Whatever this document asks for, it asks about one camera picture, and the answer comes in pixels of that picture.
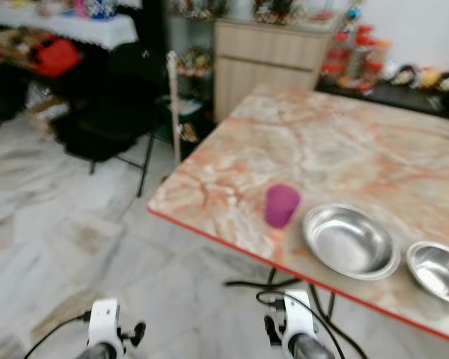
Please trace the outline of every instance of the black chair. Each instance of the black chair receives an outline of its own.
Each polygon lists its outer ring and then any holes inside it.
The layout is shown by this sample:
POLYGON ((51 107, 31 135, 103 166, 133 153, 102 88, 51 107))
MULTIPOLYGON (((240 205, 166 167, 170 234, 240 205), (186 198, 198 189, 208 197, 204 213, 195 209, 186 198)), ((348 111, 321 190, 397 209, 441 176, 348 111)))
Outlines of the black chair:
POLYGON ((112 51, 108 59, 103 89, 94 104, 78 114, 75 125, 64 137, 68 153, 90 160, 90 174, 103 162, 128 150, 149 133, 137 197, 141 196, 150 163, 158 123, 159 100, 167 84, 165 56, 145 49, 140 43, 127 43, 112 51))

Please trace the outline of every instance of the wire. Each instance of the wire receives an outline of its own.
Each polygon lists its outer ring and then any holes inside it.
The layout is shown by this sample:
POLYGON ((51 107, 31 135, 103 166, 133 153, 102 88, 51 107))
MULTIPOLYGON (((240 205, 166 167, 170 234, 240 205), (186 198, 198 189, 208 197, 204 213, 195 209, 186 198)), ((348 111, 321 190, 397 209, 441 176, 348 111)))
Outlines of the wire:
POLYGON ((314 303, 316 303, 317 311, 320 313, 324 321, 326 322, 329 327, 336 332, 337 335, 339 335, 341 338, 346 340, 358 353, 361 355, 362 359, 368 359, 366 353, 362 350, 362 348, 350 337, 347 336, 344 332, 342 332, 341 329, 339 329, 332 321, 331 318, 329 318, 326 314, 324 314, 323 309, 321 307, 321 301, 317 295, 316 288, 314 285, 310 284, 309 289, 311 291, 311 295, 313 296, 314 303))
POLYGON ((340 358, 341 359, 346 359, 344 357, 343 350, 341 349, 339 343, 336 340, 336 337, 331 332, 331 330, 329 329, 328 325, 308 305, 306 305, 305 303, 303 303, 302 301, 300 301, 298 298, 294 297, 293 295, 287 294, 285 292, 280 292, 279 290, 266 289, 266 290, 263 290, 263 291, 259 292, 258 294, 256 294, 256 300, 259 301, 261 304, 264 304, 264 305, 266 305, 268 307, 273 307, 273 304, 271 302, 264 301, 263 299, 261 299, 261 296, 265 295, 265 294, 279 294, 279 295, 282 295, 284 297, 288 297, 290 299, 293 299, 296 303, 299 303, 300 305, 302 305, 304 308, 306 308, 306 310, 308 310, 308 312, 311 313, 314 316, 314 318, 316 318, 318 320, 318 322, 320 322, 320 324, 323 326, 323 328, 328 332, 328 334, 331 337, 333 343, 335 344, 335 347, 337 349, 337 353, 339 354, 340 358))
POLYGON ((75 318, 72 319, 68 319, 65 322, 60 323, 59 325, 57 325, 56 327, 54 327, 45 337, 43 337, 42 339, 40 339, 38 341, 38 343, 36 343, 33 348, 31 348, 28 353, 26 354, 25 357, 23 357, 23 359, 28 359, 28 357, 30 357, 31 353, 33 353, 33 351, 38 348, 38 346, 40 346, 41 343, 43 343, 50 335, 52 335, 53 333, 55 333, 58 329, 60 329, 61 327, 63 327, 66 324, 69 324, 71 322, 76 322, 79 320, 82 320, 84 322, 89 322, 90 321, 90 311, 84 312, 81 316, 76 316, 75 318))

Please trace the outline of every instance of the metal bowl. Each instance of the metal bowl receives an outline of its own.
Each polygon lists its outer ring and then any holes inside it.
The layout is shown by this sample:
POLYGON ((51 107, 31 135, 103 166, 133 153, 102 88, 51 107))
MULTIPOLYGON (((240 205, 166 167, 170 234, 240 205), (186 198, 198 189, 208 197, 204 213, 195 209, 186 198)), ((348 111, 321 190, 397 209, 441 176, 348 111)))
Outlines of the metal bowl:
POLYGON ((449 302, 449 247, 417 242, 407 250, 412 275, 428 292, 449 302))
POLYGON ((354 207, 318 206, 308 213, 304 231, 314 255, 348 277, 383 279, 399 265, 400 252, 388 233, 354 207))

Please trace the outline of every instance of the black shelf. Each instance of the black shelf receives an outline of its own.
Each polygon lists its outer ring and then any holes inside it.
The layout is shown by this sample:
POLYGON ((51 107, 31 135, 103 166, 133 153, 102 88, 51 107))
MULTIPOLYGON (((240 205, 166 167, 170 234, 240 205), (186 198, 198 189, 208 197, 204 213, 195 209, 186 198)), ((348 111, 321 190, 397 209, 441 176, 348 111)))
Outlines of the black shelf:
POLYGON ((394 86, 387 82, 382 82, 376 86, 371 95, 365 96, 355 90, 339 88, 334 85, 325 85, 322 82, 319 82, 315 90, 333 95, 404 108, 423 114, 432 114, 449 120, 449 112, 439 111, 431 106, 429 98, 436 95, 417 88, 394 86))

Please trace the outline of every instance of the cabinet drawer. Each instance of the cabinet drawer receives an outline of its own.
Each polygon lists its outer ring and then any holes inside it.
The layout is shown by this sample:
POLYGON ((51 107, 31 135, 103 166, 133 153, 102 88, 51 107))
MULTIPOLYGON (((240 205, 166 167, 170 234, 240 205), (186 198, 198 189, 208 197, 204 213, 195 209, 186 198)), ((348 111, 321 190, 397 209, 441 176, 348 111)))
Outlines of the cabinet drawer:
POLYGON ((255 64, 229 58, 216 59, 215 120, 221 122, 261 84, 312 90, 313 73, 255 64))
POLYGON ((273 30, 268 26, 216 24, 216 54, 265 64, 312 70, 321 64, 326 35, 273 30))

